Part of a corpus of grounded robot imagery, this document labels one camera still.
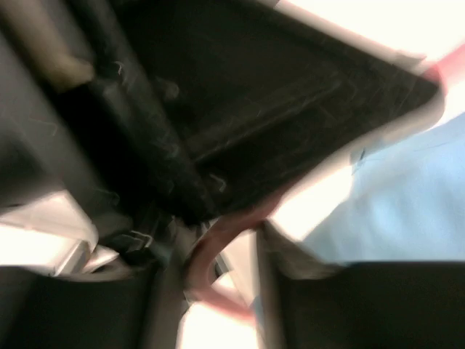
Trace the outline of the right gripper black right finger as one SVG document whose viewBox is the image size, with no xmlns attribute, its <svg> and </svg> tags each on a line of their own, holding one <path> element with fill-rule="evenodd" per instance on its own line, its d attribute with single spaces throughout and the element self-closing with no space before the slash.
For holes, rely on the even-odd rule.
<svg viewBox="0 0 465 349">
<path fill-rule="evenodd" d="M 464 264 L 325 264 L 271 222 L 256 232 L 267 348 L 462 348 Z"/>
</svg>

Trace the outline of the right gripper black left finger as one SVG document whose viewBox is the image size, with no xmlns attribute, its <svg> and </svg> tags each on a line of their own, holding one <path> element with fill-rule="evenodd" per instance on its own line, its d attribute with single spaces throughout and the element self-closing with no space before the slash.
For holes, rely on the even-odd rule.
<svg viewBox="0 0 465 349">
<path fill-rule="evenodd" d="M 2 348 L 151 348 L 158 263 L 51 277 L 1 268 Z"/>
</svg>

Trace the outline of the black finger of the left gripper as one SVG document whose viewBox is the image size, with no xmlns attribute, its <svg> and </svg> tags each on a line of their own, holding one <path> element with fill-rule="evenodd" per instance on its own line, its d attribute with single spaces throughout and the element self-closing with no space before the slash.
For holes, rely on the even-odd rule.
<svg viewBox="0 0 465 349">
<path fill-rule="evenodd" d="M 262 1 L 141 1 L 137 58 L 190 168 L 151 180 L 188 221 L 254 205 L 359 137 L 427 124 L 437 82 Z"/>
</svg>

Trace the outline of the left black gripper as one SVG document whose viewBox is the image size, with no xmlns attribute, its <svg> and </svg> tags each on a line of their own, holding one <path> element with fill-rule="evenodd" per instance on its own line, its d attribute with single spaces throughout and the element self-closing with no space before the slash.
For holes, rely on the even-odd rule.
<svg viewBox="0 0 465 349">
<path fill-rule="evenodd" d="M 141 228 L 194 190 L 178 139 L 120 24 L 135 1 L 1 3 L 1 230 L 49 253 Z"/>
</svg>

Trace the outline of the light blue trousers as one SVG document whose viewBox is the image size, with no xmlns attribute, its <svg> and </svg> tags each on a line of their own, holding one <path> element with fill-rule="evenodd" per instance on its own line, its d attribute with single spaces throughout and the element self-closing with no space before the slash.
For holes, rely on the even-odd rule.
<svg viewBox="0 0 465 349">
<path fill-rule="evenodd" d="M 361 154 L 347 197 L 311 226 L 315 209 L 297 196 L 265 222 L 325 264 L 464 264 L 464 117 Z M 254 307 L 262 334 L 259 294 Z"/>
</svg>

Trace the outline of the pink clothes hanger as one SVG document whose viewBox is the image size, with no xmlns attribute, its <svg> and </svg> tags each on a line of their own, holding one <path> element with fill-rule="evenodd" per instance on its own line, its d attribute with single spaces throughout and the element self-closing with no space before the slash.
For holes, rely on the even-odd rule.
<svg viewBox="0 0 465 349">
<path fill-rule="evenodd" d="M 252 321 L 253 310 L 248 301 L 253 291 L 253 258 L 251 237 L 234 240 L 244 232 L 250 234 L 260 223 L 272 214 L 295 186 L 285 185 L 250 209 L 220 217 L 206 232 L 192 250 L 187 263 L 186 282 L 188 291 L 196 300 L 241 321 Z M 221 289 L 214 281 L 214 263 L 225 259 L 225 266 L 232 270 L 231 289 Z"/>
</svg>

